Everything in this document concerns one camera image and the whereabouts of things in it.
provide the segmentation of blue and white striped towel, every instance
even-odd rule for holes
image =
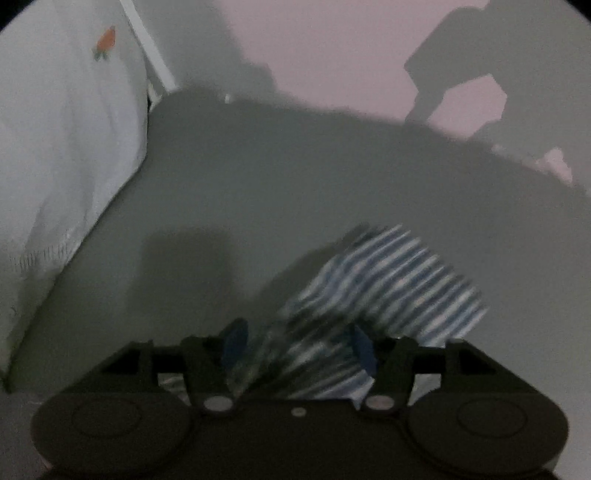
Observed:
[[[410,232],[368,229],[285,305],[231,370],[228,386],[236,396],[256,385],[277,398],[358,403],[373,379],[353,353],[351,322],[377,338],[441,347],[485,313],[471,282]]]

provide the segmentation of mattress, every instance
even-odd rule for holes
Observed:
[[[153,110],[143,166],[38,311],[10,387],[53,393],[132,340],[237,316],[256,330],[356,225],[402,223],[481,288],[491,309],[466,339],[564,408],[562,471],[584,471],[590,218],[582,192],[485,145],[184,90]]]

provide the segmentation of circular plate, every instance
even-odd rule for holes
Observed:
[[[407,426],[436,461],[483,476],[542,468],[562,452],[569,431],[562,411],[536,393],[434,391],[410,408]]]
[[[31,435],[56,470],[127,476],[161,464],[190,427],[190,410],[167,393],[68,393],[39,408]]]

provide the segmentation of fabric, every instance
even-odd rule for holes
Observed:
[[[278,398],[357,402],[373,379],[353,352],[352,322],[373,338],[442,347],[485,313],[478,289],[409,231],[368,229],[285,305],[230,372],[229,387],[235,395],[256,384]]]
[[[106,31],[112,48],[96,59]],[[35,1],[1,32],[0,63],[2,377],[56,276],[145,157],[147,78],[117,0]]]

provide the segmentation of pillowcase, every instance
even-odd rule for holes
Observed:
[[[144,57],[118,0],[37,0],[0,33],[0,378],[146,152]]]

